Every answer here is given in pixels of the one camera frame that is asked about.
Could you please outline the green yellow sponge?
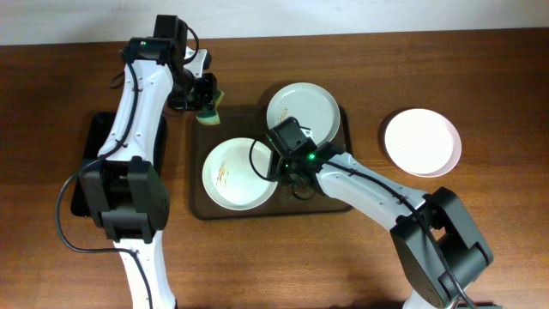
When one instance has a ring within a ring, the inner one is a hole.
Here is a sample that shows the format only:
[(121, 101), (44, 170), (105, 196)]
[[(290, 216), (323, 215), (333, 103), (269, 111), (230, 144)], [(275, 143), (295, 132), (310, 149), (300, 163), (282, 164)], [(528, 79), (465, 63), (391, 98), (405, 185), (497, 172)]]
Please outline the green yellow sponge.
[(217, 108), (222, 102), (225, 93), (218, 89), (214, 95), (214, 100), (212, 101), (212, 107), (204, 107), (197, 115), (196, 120), (199, 124), (204, 125), (217, 125), (220, 124), (220, 116), (217, 112)]

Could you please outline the white cream plate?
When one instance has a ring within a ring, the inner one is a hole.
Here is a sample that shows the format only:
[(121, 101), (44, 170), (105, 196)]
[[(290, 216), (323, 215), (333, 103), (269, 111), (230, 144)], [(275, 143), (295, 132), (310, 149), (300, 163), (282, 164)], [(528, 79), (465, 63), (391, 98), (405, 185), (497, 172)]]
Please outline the white cream plate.
[(208, 196), (224, 209), (243, 211), (264, 204), (276, 182), (256, 175), (249, 160), (249, 137), (236, 137), (217, 145), (202, 167), (202, 183)]

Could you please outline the pink plate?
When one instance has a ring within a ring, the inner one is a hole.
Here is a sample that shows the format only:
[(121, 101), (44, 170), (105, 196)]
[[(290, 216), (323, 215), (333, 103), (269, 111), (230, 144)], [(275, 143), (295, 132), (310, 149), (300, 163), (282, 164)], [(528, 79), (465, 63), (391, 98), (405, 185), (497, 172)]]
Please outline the pink plate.
[(392, 117), (383, 133), (383, 145), (401, 170), (421, 178), (449, 173), (462, 156), (456, 127), (442, 114), (423, 108)]

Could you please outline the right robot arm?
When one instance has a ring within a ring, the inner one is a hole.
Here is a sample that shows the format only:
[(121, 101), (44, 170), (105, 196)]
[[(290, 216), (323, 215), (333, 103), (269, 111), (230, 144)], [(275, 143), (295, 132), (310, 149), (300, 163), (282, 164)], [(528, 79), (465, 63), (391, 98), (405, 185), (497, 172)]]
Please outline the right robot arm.
[(472, 303), (465, 290), (493, 263), (491, 248), (462, 200), (400, 185), (330, 144), (290, 157), (274, 154), (268, 175), (340, 200), (386, 229), (412, 286), (406, 308)]

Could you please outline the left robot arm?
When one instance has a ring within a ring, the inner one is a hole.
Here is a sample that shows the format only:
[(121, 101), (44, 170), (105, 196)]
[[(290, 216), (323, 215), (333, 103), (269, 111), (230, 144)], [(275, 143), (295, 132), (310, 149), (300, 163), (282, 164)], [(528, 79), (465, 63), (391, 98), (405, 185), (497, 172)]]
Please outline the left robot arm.
[(134, 308), (174, 308), (162, 249), (169, 192), (160, 177), (163, 110), (197, 111), (218, 124), (223, 96), (207, 49), (184, 40), (134, 38), (123, 49), (124, 90), (96, 158), (75, 176), (94, 224), (123, 260)]

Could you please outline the brown serving tray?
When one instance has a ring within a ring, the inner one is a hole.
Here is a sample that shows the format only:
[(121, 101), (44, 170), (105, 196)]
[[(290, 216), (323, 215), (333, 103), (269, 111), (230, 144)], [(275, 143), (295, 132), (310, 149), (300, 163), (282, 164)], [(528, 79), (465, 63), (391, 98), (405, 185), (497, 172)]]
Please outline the brown serving tray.
[(266, 109), (254, 106), (229, 106), (219, 109), (220, 123), (213, 126), (190, 125), (189, 208), (203, 221), (248, 219), (289, 215), (332, 214), (351, 207), (342, 201), (316, 194), (303, 201), (292, 195), (289, 186), (279, 185), (262, 205), (249, 210), (224, 209), (207, 194), (202, 183), (202, 167), (208, 154), (219, 143), (234, 137), (257, 137), (268, 130)]

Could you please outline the light blue-grey plate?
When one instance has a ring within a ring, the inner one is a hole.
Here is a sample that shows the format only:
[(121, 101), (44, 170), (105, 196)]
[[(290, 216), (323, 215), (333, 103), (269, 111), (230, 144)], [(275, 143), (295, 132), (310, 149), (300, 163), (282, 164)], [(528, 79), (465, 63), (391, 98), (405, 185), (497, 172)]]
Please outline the light blue-grey plate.
[(308, 82), (285, 86), (270, 100), (266, 114), (269, 129), (289, 117), (311, 131), (315, 144), (331, 142), (341, 123), (335, 98), (324, 88)]

